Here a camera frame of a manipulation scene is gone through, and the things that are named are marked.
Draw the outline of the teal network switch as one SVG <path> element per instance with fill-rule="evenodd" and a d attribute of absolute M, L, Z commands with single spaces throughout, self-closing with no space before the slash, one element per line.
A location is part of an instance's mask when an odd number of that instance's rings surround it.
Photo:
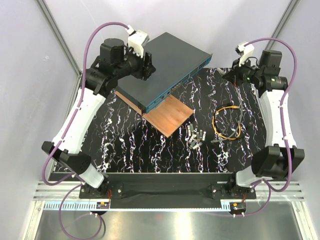
<path fill-rule="evenodd" d="M 152 54 L 156 71 L 143 81 L 127 76 L 115 89 L 146 114 L 159 105 L 176 88 L 209 64 L 212 55 L 165 32 L 145 46 Z"/>

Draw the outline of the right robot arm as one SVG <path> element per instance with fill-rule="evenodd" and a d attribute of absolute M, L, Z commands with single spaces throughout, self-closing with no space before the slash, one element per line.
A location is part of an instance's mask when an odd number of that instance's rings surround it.
<path fill-rule="evenodd" d="M 228 195 L 239 198 L 245 187 L 264 180 L 289 180 L 305 158 L 305 151 L 294 140 L 288 111 L 288 80 L 280 76 L 282 53 L 264 50 L 258 65 L 252 65 L 252 50 L 237 50 L 239 58 L 223 78 L 240 86 L 253 84 L 255 95 L 266 129 L 265 147 L 256 152 L 251 165 L 235 173 L 233 182 L 227 185 Z"/>

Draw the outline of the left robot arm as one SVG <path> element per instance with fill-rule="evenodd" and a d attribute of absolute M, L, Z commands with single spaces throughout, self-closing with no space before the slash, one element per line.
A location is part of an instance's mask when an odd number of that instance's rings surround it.
<path fill-rule="evenodd" d="M 41 146 L 49 160 L 72 171 L 97 198 L 108 193 L 108 186 L 91 157 L 81 152 L 81 144 L 98 109 L 120 79 L 133 76 L 146 81 L 155 72 L 152 55 L 144 50 L 149 40 L 142 33 L 129 36 L 127 43 L 118 38 L 104 40 L 99 55 L 83 73 L 84 82 L 62 128 L 52 141 L 44 141 Z"/>

